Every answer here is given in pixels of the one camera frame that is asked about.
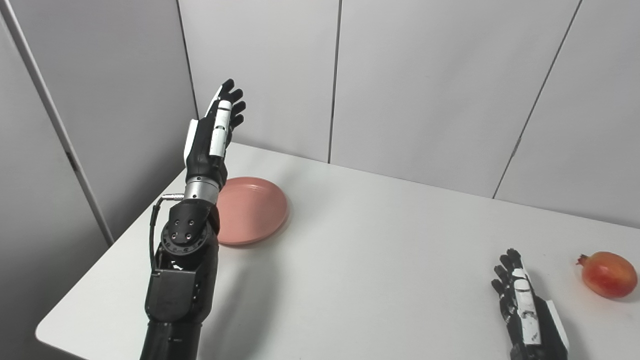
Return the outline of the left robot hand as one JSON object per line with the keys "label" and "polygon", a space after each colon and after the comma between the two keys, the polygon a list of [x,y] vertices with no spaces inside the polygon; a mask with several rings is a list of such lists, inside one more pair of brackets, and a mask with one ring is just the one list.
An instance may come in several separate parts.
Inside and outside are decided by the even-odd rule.
{"label": "left robot hand", "polygon": [[186,179],[208,179],[222,189],[227,182],[225,163],[234,130],[242,125],[247,108],[243,90],[227,79],[215,92],[206,115],[192,119],[183,151]]}

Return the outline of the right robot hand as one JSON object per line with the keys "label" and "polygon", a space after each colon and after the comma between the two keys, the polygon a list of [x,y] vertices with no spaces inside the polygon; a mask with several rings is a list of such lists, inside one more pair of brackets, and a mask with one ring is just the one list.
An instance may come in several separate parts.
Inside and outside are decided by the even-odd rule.
{"label": "right robot hand", "polygon": [[512,347],[512,360],[567,360],[569,340],[551,300],[538,296],[519,251],[509,248],[494,267],[491,285]]}

